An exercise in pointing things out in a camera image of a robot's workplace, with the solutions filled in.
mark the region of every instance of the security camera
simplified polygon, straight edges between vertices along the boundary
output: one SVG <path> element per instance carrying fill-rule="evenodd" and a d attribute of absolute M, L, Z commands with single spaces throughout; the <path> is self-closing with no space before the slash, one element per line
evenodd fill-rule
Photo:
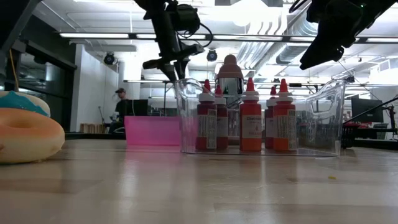
<path fill-rule="evenodd" d="M 215 49 L 210 49 L 207 53 L 207 61 L 208 62 L 215 62 L 217 60 L 217 53 Z"/>
<path fill-rule="evenodd" d="M 116 58 L 114 57 L 114 52 L 108 52 L 106 53 L 106 56 L 104 58 L 104 63 L 106 65 L 114 65 L 117 62 Z"/>

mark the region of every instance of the pink box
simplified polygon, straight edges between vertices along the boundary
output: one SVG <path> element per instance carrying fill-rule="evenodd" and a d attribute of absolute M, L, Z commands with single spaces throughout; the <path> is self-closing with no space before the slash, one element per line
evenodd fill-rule
<path fill-rule="evenodd" d="M 128 146 L 179 146 L 180 117 L 126 116 Z"/>

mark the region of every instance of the plastic bottle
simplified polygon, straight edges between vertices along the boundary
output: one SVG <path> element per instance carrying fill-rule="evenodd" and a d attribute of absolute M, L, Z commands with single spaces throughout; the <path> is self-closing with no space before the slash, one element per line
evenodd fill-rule
<path fill-rule="evenodd" d="M 239 107 L 239 148 L 243 152 L 261 151 L 261 105 L 258 104 L 258 94 L 259 93 L 254 90 L 253 79 L 249 78 L 246 92 L 242 97 L 243 104 Z"/>
<path fill-rule="evenodd" d="M 221 86 L 216 88 L 216 106 L 217 106 L 217 150 L 228 148 L 228 109 L 226 99 L 223 98 Z"/>
<path fill-rule="evenodd" d="M 269 100 L 267 100 L 267 109 L 264 112 L 266 118 L 266 149 L 274 148 L 274 136 L 276 135 L 276 125 L 274 125 L 274 106 L 276 105 L 275 97 L 276 89 L 275 87 L 271 87 L 272 95 Z"/>
<path fill-rule="evenodd" d="M 203 92 L 199 94 L 198 136 L 196 149 L 206 151 L 217 147 L 217 106 L 215 97 L 210 92 L 209 80 L 205 81 Z"/>
<path fill-rule="evenodd" d="M 297 149 L 296 107 L 292 104 L 293 98 L 289 97 L 286 80 L 280 83 L 274 106 L 274 121 L 277 125 L 277 136 L 274 138 L 274 149 L 280 151 L 294 151 Z"/>

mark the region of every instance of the bottle cap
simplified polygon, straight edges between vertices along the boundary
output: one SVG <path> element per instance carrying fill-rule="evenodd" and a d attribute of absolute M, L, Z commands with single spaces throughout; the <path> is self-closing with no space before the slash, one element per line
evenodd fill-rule
<path fill-rule="evenodd" d="M 211 86 L 208 79 L 205 80 L 205 86 L 203 87 L 202 93 L 199 94 L 199 102 L 204 101 L 215 101 L 215 97 L 210 94 Z"/>
<path fill-rule="evenodd" d="M 276 102 L 279 101 L 293 101 L 293 98 L 288 97 L 289 95 L 291 95 L 291 93 L 289 93 L 288 88 L 287 88 L 287 83 L 286 83 L 286 79 L 282 79 L 280 81 L 280 87 L 279 87 L 279 92 L 278 92 L 278 99 L 276 99 Z"/>
<path fill-rule="evenodd" d="M 217 78 L 241 78 L 243 74 L 241 68 L 238 66 L 236 57 L 234 55 L 227 55 L 224 58 L 224 64 L 218 71 Z"/>
<path fill-rule="evenodd" d="M 226 98 L 223 98 L 223 91 L 221 90 L 220 85 L 217 85 L 215 93 L 216 93 L 216 104 L 217 105 L 226 105 Z"/>
<path fill-rule="evenodd" d="M 271 95 L 272 97 L 269 98 L 269 100 L 267 100 L 267 107 L 268 107 L 268 106 L 275 106 L 275 105 L 276 105 L 276 101 L 275 101 L 275 97 L 274 97 L 274 95 L 276 95 L 276 88 L 275 88 L 274 86 L 271 87 L 270 95 Z"/>
<path fill-rule="evenodd" d="M 259 92 L 254 89 L 253 78 L 249 78 L 246 85 L 246 91 L 243 93 L 242 100 L 256 100 L 259 101 Z"/>

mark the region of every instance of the transparent container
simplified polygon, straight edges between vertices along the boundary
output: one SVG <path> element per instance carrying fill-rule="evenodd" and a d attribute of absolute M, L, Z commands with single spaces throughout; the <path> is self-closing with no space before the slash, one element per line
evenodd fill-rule
<path fill-rule="evenodd" d="M 239 138 L 229 129 L 232 135 L 229 138 L 227 150 L 197 151 L 197 95 L 203 91 L 202 85 L 194 79 L 179 80 L 175 83 L 178 112 L 181 118 L 181 151 L 191 154 L 250 154 L 270 156 L 339 156 L 341 129 L 343 123 L 343 104 L 346 82 L 332 80 L 325 84 L 317 93 L 312 95 L 293 95 L 293 104 L 296 106 L 297 147 L 296 151 L 275 151 L 264 147 L 264 138 L 261 152 L 241 152 Z M 232 97 L 233 102 L 227 107 L 234 114 L 229 119 L 229 128 L 239 126 L 239 116 L 234 112 L 236 105 L 241 103 L 240 95 Z M 270 95 L 260 95 L 259 103 L 262 110 L 266 109 L 266 100 Z"/>

